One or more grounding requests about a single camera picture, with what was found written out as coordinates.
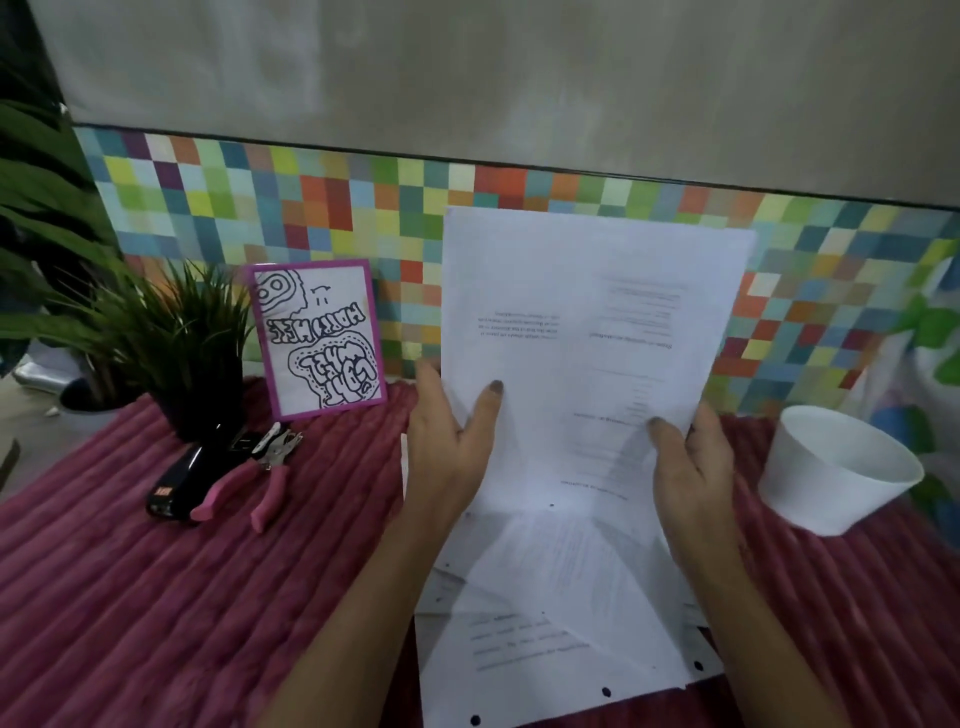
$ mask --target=right hand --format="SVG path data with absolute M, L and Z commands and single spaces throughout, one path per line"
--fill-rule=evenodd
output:
M 686 439 L 659 417 L 647 428 L 657 449 L 654 502 L 677 565 L 691 581 L 742 568 L 733 515 L 733 450 L 720 418 L 702 401 Z

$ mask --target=white cup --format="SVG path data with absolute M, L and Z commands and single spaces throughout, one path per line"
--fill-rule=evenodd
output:
M 917 456 L 886 432 L 797 405 L 780 415 L 759 493 L 791 523 L 839 536 L 923 477 Z

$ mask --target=wall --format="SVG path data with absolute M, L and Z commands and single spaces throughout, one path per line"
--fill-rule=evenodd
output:
M 31 0 L 74 118 L 960 205 L 955 0 Z
M 171 259 L 365 257 L 388 373 L 441 353 L 451 205 L 749 227 L 757 246 L 707 396 L 726 411 L 836 406 L 933 267 L 960 212 L 442 161 L 77 129 L 121 247 Z

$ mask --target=black pot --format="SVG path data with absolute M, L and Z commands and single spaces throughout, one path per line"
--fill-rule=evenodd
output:
M 246 421 L 242 374 L 208 381 L 175 395 L 151 394 L 184 443 L 208 443 L 225 433 L 230 438 Z

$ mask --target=mosaic tile backsplash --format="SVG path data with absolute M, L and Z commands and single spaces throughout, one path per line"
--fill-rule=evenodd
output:
M 466 205 L 752 228 L 707 396 L 835 407 L 938 262 L 960 213 L 667 182 L 80 127 L 131 265 L 371 261 L 388 374 L 440 354 L 444 213 Z

